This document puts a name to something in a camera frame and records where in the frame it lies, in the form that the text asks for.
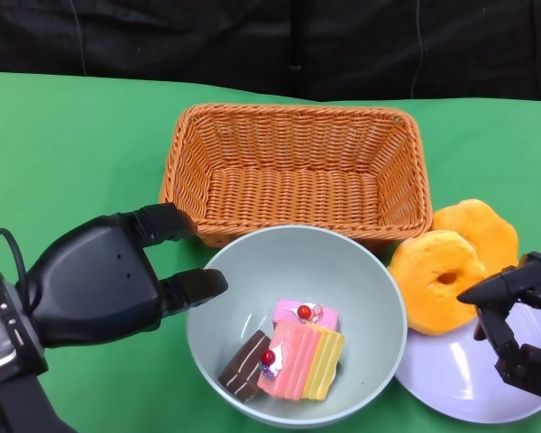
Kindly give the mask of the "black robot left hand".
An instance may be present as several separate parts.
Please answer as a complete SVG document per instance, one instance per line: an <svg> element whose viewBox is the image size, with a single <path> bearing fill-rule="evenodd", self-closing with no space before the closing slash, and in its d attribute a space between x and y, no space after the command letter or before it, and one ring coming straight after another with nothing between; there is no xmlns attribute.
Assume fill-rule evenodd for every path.
<svg viewBox="0 0 541 433"><path fill-rule="evenodd" d="M159 279L144 251L195 232L185 212L163 203L96 217L56 240L27 273L42 345L113 342L223 294L228 283L220 271L196 268Z"/></svg>

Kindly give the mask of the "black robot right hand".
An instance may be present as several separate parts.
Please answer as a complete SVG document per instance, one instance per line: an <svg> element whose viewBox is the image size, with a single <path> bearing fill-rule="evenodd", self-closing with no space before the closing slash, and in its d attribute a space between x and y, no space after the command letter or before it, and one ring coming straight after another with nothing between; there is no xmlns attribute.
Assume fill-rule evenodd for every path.
<svg viewBox="0 0 541 433"><path fill-rule="evenodd" d="M486 340L497 355L495 369L508 385L541 397L541 348L520 345L507 317L523 303L541 309L541 253L524 254L516 266L497 272L457 296L475 307L478 325L473 338Z"/></svg>

